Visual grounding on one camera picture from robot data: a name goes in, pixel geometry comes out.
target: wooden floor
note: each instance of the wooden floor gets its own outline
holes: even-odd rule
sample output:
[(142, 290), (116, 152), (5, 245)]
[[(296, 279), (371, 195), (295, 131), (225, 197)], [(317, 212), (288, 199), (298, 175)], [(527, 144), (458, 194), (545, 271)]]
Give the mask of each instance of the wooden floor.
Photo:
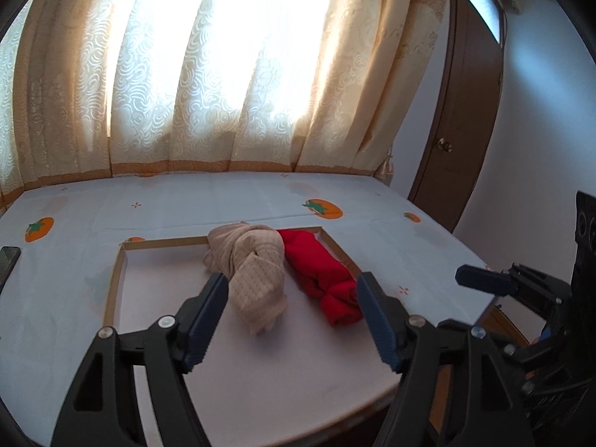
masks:
[[(515, 340), (519, 345), (528, 345), (527, 339), (520, 333), (515, 325), (505, 316), (500, 309), (493, 307), (491, 313), (483, 321), (482, 325), (494, 333), (501, 333)], [(451, 367), (442, 367), (439, 371), (437, 386), (434, 392), (433, 407), (430, 412), (430, 422), (436, 431), (440, 431), (443, 423), (443, 415), (449, 394), (449, 375)], [(371, 447), (377, 433), (387, 415), (387, 409), (375, 413), (360, 425), (334, 437), (327, 442), (319, 444), (318, 447)]]

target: knotted beige cloth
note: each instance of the knotted beige cloth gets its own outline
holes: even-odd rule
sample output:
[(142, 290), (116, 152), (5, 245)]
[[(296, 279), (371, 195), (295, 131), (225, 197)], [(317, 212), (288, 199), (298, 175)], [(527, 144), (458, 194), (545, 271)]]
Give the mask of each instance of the knotted beige cloth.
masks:
[(229, 301), (250, 334), (270, 330), (287, 307), (284, 294), (284, 242), (266, 225), (231, 223), (207, 235), (203, 263), (229, 281)]

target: orange fruit print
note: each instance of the orange fruit print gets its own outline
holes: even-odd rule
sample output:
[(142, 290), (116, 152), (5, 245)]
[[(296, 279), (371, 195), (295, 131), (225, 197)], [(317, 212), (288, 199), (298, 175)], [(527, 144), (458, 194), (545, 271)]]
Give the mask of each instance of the orange fruit print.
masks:
[(35, 242), (35, 240), (45, 237), (53, 226), (54, 219), (52, 217), (44, 217), (31, 223), (25, 232), (25, 242)]
[(306, 200), (303, 207), (308, 208), (312, 213), (323, 219), (335, 220), (343, 217), (343, 212), (340, 207), (327, 200), (321, 200), (320, 198)]
[(407, 219), (412, 220), (415, 224), (420, 223), (420, 217), (418, 217), (418, 215), (414, 215), (413, 213), (406, 212), (403, 214), (403, 216), (406, 217)]

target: screw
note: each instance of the screw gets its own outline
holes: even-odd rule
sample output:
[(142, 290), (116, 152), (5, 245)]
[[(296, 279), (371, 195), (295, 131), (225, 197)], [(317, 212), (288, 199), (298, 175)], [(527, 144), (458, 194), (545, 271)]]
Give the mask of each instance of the screw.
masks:
[(485, 328), (482, 328), (480, 326), (474, 326), (470, 330), (470, 333), (472, 333), (473, 337), (475, 337), (476, 339), (479, 339), (479, 340), (481, 340), (484, 336), (486, 336)]
[(167, 330), (176, 324), (176, 318), (174, 318), (174, 316), (163, 316), (163, 318), (160, 318), (160, 320), (157, 321), (157, 324), (159, 324), (160, 328)]
[(523, 386), (521, 387), (521, 391), (526, 394), (529, 395), (530, 393), (532, 393), (534, 390), (534, 383), (531, 381), (527, 381), (523, 384)]
[(503, 348), (503, 352), (508, 356), (512, 356), (513, 353), (516, 352), (516, 345), (509, 343), (507, 346), (505, 346), (505, 348)]
[(410, 326), (414, 326), (415, 328), (421, 328), (426, 324), (426, 319), (424, 319), (422, 316), (418, 316), (417, 314), (412, 314), (408, 318), (408, 322)]
[(99, 330), (99, 332), (97, 333), (97, 336), (99, 336), (99, 338), (106, 340), (108, 339), (112, 334), (114, 334), (114, 330), (112, 328), (110, 328), (109, 326), (106, 326), (105, 328), (101, 328)]

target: beige curtain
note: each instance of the beige curtain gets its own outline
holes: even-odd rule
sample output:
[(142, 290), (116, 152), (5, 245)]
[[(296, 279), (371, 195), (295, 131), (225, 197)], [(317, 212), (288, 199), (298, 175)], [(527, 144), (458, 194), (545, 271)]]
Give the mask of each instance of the beige curtain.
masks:
[(32, 0), (0, 43), (2, 205), (130, 173), (386, 177), (445, 2)]

